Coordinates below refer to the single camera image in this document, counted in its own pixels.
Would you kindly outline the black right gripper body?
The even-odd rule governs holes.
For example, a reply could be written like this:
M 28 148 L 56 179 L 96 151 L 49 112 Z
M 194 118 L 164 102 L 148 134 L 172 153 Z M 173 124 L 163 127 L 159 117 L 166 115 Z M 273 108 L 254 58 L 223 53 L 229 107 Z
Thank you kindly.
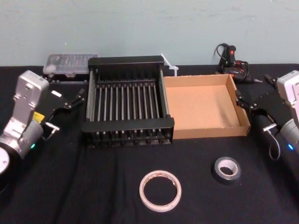
M 289 106 L 277 91 L 262 94 L 254 100 L 252 107 L 252 109 L 249 109 L 251 115 L 265 116 L 269 121 L 275 123 L 278 128 L 282 128 L 292 119 Z

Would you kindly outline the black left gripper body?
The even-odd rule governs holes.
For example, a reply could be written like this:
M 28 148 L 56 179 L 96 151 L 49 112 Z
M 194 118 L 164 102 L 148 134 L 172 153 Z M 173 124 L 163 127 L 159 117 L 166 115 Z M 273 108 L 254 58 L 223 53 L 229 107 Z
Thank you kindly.
M 43 128 L 42 139 L 48 140 L 60 128 L 52 124 L 54 116 L 61 112 L 69 112 L 65 109 L 65 103 L 68 102 L 63 95 L 55 90 L 49 91 L 45 98 L 41 99 L 35 109 L 35 121 Z

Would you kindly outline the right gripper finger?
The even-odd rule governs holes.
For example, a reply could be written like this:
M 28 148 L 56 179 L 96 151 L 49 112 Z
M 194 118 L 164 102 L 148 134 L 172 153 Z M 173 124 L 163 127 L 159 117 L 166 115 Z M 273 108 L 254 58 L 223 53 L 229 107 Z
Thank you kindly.
M 271 77 L 269 74 L 264 75 L 264 79 L 267 84 L 272 86 L 275 90 L 277 90 L 277 80 Z
M 236 95 L 236 105 L 241 107 L 244 110 L 250 110 L 252 108 L 252 104 L 250 101 L 243 96 L 243 94 L 239 90 L 235 90 Z

